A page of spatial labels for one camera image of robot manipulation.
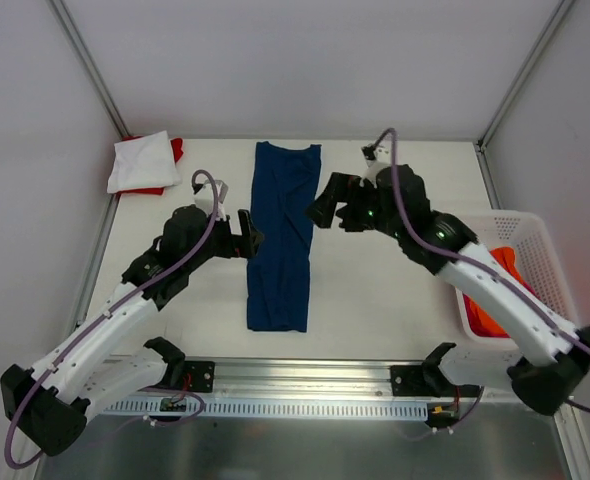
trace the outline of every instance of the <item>blue trousers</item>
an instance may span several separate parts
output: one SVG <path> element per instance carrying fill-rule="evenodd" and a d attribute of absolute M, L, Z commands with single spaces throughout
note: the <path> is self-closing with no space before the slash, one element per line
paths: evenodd
<path fill-rule="evenodd" d="M 247 267 L 250 330 L 306 331 L 313 222 L 304 210 L 315 199 L 321 150 L 257 144 L 251 218 L 264 242 Z"/>

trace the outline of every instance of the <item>white tabletop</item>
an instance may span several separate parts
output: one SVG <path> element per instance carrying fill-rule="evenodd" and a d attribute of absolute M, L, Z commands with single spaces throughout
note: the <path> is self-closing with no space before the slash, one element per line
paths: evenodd
<path fill-rule="evenodd" d="M 331 172 L 365 170 L 361 141 L 284 140 L 301 149 L 322 144 L 321 192 Z M 120 199 L 91 300 L 93 314 L 130 262 L 160 235 L 173 210 L 192 203 L 190 177 L 204 168 L 229 185 L 225 207 L 234 233 L 236 210 L 250 208 L 256 140 L 186 140 L 178 169 L 184 182 L 163 196 Z M 472 143 L 400 142 L 400 162 L 424 178 L 435 209 L 453 213 L 490 208 Z M 315 229 L 311 250 L 308 332 L 252 332 L 246 328 L 246 262 L 212 259 L 188 288 L 157 316 L 131 332 L 116 354 L 131 354 L 165 336 L 189 356 L 421 359 L 443 341 L 467 343 L 454 291 L 410 262 L 396 243 L 376 232 L 347 234 L 334 222 Z"/>

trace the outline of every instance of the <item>dark blue fabric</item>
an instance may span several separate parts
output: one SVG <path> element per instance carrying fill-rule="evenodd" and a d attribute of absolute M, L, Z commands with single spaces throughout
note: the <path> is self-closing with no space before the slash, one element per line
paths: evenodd
<path fill-rule="evenodd" d="M 251 330 L 306 331 L 313 222 L 304 210 L 315 199 L 321 151 L 321 145 L 288 150 L 257 144 L 251 218 L 264 242 L 247 267 Z"/>

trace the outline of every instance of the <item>white cloth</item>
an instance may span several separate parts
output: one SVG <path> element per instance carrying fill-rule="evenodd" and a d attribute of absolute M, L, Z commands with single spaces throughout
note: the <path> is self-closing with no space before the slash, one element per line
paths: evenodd
<path fill-rule="evenodd" d="M 167 132 L 115 144 L 115 163 L 108 179 L 108 193 L 180 183 L 182 179 L 175 168 Z"/>

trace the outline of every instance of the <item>white wall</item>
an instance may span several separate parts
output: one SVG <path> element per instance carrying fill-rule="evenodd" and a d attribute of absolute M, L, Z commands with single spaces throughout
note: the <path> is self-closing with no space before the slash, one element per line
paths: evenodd
<path fill-rule="evenodd" d="M 134 132 L 477 139 L 558 0 L 68 0 Z"/>
<path fill-rule="evenodd" d="M 503 206 L 546 220 L 590 323 L 590 0 L 573 9 L 491 141 L 489 161 Z M 579 399 L 590 403 L 590 376 Z"/>
<path fill-rule="evenodd" d="M 0 375 L 64 333 L 115 140 L 46 2 L 0 0 Z"/>

